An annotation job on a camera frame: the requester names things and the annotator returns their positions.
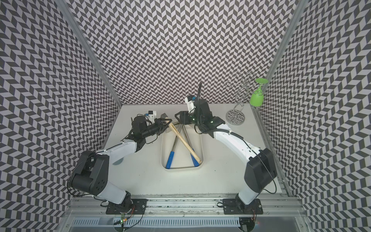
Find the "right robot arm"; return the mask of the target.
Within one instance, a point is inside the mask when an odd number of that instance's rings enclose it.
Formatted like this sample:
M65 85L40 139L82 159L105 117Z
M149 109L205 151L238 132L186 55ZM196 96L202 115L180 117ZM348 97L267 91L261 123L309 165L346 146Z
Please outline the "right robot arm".
M228 147L244 164L244 181L237 200L251 204L277 177L274 155L269 149L260 149L232 131L223 119L213 116L208 102L194 95L185 97L186 111L175 114L184 125L194 125L201 134L207 134Z

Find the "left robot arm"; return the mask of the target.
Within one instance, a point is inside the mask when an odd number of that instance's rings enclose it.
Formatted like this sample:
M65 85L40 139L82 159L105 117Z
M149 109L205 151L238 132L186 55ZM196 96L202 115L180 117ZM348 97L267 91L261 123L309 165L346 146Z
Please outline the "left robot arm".
M109 181L109 167L140 151L148 137L161 135L171 123L171 119L151 121L145 115L136 116L131 122L130 132L121 143L101 151L85 151L81 154L68 179L67 190L79 190L116 205L122 204L128 192Z

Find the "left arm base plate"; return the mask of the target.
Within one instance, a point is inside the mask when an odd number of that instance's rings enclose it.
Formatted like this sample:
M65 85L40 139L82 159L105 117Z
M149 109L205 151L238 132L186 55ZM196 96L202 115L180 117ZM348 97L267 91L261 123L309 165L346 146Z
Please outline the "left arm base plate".
M109 203L106 208L107 215L119 215L119 214L129 214L129 215L142 215L146 211L148 200L143 199L130 199L125 200L122 204Z

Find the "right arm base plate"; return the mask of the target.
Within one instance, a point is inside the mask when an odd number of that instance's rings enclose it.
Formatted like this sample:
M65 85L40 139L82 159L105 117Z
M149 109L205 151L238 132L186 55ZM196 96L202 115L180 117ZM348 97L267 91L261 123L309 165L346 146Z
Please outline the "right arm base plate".
M241 200L223 199L222 207L225 215L262 215L263 209L260 199L254 199L245 205Z

